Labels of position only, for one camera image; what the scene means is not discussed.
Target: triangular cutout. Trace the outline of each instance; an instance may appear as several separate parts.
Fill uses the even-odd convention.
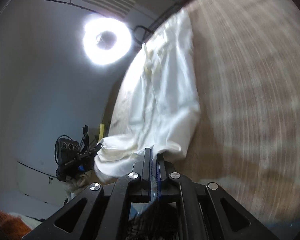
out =
[[[56,220],[54,225],[64,231],[71,233],[87,203],[86,198],[79,200],[71,209],[64,213],[59,219]]]
[[[240,214],[225,198],[221,198],[220,201],[232,231],[237,232],[250,225],[249,220]]]

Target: round glowing light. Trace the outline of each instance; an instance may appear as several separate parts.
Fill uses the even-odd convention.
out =
[[[116,35],[116,42],[109,50],[99,48],[97,42],[98,35],[106,31]],[[83,45],[86,54],[95,64],[107,65],[129,51],[131,35],[124,23],[111,18],[99,18],[86,24]]]

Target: white cabinet door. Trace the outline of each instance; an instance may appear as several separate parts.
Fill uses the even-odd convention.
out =
[[[56,177],[36,171],[22,163],[17,163],[19,190],[33,198],[56,206],[63,206],[66,192]]]

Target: orange furry object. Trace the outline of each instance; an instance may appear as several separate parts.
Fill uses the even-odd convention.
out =
[[[21,240],[31,229],[18,217],[0,211],[0,227],[9,240]]]

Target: white garment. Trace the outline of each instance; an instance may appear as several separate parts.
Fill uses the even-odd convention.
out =
[[[103,138],[94,170],[100,180],[120,177],[143,160],[144,149],[186,157],[199,122],[200,106],[192,61],[192,30],[185,10],[168,19],[143,44],[131,65],[143,65],[130,107],[128,134]]]

